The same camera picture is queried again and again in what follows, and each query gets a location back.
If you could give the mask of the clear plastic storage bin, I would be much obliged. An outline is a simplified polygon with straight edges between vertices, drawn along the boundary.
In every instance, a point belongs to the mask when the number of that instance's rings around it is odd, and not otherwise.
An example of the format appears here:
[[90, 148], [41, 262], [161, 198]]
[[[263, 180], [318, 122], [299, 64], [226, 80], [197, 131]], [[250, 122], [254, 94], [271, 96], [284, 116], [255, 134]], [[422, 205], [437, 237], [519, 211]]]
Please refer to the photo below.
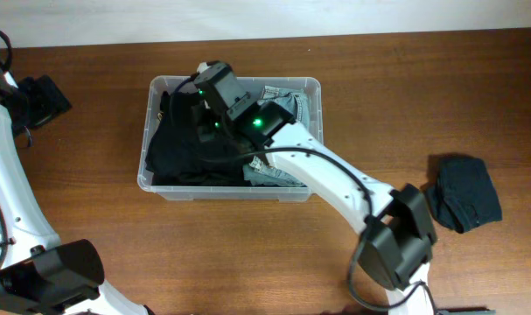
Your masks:
[[[153, 185], [153, 173], [146, 169], [150, 140], [154, 136], [159, 120], [162, 93], [172, 92], [186, 79], [185, 76], [160, 75], [150, 83], [148, 105], [143, 127], [143, 143], [137, 173], [137, 184], [147, 193], [155, 193], [165, 200], [278, 200], [281, 202], [305, 202], [311, 196], [307, 187], [269, 186], [186, 186]], [[259, 94], [266, 86], [301, 89], [309, 99], [309, 132], [320, 143], [324, 141], [321, 84], [312, 77], [240, 77], [242, 86], [251, 93]]]

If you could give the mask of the black garment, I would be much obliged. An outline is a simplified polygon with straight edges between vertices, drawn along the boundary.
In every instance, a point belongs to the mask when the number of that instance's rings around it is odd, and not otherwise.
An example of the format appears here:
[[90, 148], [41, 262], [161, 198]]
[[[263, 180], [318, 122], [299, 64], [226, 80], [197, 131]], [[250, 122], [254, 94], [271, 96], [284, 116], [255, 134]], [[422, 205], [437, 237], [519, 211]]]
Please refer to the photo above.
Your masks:
[[[243, 162], [230, 158], [240, 154], [234, 140], [195, 144], [192, 140], [191, 106], [203, 102], [196, 93], [162, 93], [162, 119], [150, 140], [146, 169], [154, 186], [246, 186]], [[228, 158], [208, 163], [206, 158]]]

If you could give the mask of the light blue jeans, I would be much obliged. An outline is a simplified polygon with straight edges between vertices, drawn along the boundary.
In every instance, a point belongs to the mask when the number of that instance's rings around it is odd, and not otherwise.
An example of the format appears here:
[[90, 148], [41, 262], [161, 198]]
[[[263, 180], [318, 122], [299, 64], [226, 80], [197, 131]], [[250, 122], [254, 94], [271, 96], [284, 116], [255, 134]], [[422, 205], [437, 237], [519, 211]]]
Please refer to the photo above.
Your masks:
[[[259, 105], [274, 102], [290, 112], [306, 128], [310, 126], [310, 99], [303, 89], [265, 86]], [[252, 186], [302, 187], [304, 184], [285, 171], [265, 164], [259, 157], [243, 165], [244, 179]]]

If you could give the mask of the dark green garment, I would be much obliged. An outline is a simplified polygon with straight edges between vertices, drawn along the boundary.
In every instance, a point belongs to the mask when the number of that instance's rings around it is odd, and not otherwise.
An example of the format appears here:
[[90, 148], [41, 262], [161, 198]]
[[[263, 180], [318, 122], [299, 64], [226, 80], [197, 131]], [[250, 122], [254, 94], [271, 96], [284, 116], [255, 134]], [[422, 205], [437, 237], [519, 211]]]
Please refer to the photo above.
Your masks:
[[503, 219], [493, 181], [478, 157], [440, 158], [436, 180], [426, 188], [425, 196], [434, 219], [458, 234]]

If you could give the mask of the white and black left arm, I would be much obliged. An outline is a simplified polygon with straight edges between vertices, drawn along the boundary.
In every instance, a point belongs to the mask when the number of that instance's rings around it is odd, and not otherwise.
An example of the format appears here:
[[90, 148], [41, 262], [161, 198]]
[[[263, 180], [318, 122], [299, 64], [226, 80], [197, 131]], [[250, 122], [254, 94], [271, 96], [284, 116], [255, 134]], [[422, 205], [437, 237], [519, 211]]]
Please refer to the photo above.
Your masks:
[[[10, 39], [0, 31], [0, 39]], [[16, 137], [29, 136], [71, 107], [52, 79], [14, 81], [12, 55], [0, 56], [0, 310], [15, 314], [142, 314], [105, 278], [85, 239], [61, 242], [32, 192]]]

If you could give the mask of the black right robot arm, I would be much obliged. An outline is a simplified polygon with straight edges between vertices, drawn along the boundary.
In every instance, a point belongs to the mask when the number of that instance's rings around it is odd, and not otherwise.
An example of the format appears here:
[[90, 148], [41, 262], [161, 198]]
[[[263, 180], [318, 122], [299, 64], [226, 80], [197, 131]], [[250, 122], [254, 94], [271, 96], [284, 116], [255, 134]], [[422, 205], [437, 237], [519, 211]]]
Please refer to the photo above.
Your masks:
[[260, 103], [220, 61], [198, 66], [192, 82], [236, 140], [248, 151], [201, 160], [225, 164], [259, 157], [287, 172], [334, 207], [359, 240], [347, 271], [353, 299], [372, 312], [435, 314], [428, 286], [437, 234], [423, 193], [411, 184], [397, 190], [367, 176], [328, 150], [287, 110]]

